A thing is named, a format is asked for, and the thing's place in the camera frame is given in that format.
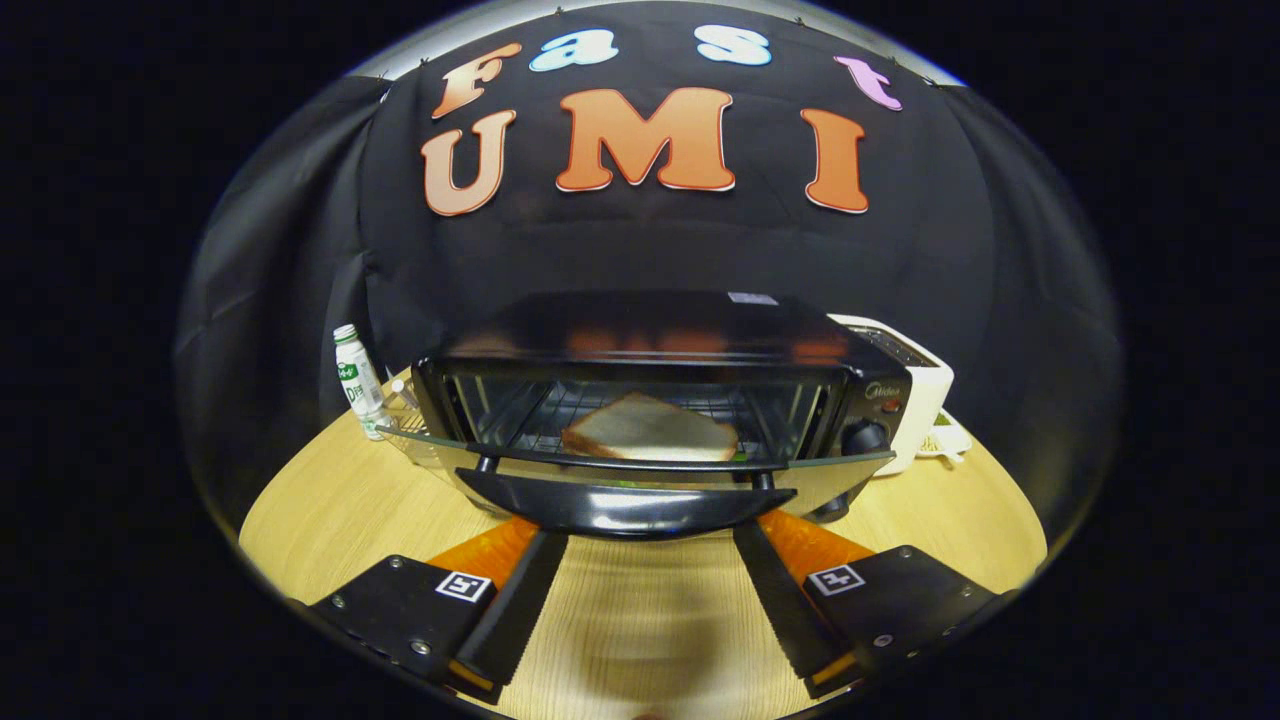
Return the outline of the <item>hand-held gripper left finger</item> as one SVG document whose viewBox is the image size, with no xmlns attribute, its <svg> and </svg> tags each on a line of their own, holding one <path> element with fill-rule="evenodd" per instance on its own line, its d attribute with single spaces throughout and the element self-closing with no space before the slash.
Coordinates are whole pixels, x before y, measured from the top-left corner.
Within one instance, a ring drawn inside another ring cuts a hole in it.
<svg viewBox="0 0 1280 720">
<path fill-rule="evenodd" d="M 513 518 L 426 562 L 389 555 L 308 611 L 406 676 L 493 705 L 515 679 L 567 541 Z"/>
</svg>

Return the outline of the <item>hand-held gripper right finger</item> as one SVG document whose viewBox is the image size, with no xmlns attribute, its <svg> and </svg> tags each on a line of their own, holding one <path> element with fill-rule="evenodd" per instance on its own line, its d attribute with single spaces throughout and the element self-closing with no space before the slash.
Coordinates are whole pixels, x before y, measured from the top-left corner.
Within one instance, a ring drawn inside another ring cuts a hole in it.
<svg viewBox="0 0 1280 720">
<path fill-rule="evenodd" d="M 904 674 L 1001 605 L 924 550 L 876 552 L 780 510 L 735 528 L 733 542 L 813 700 Z"/>
</svg>

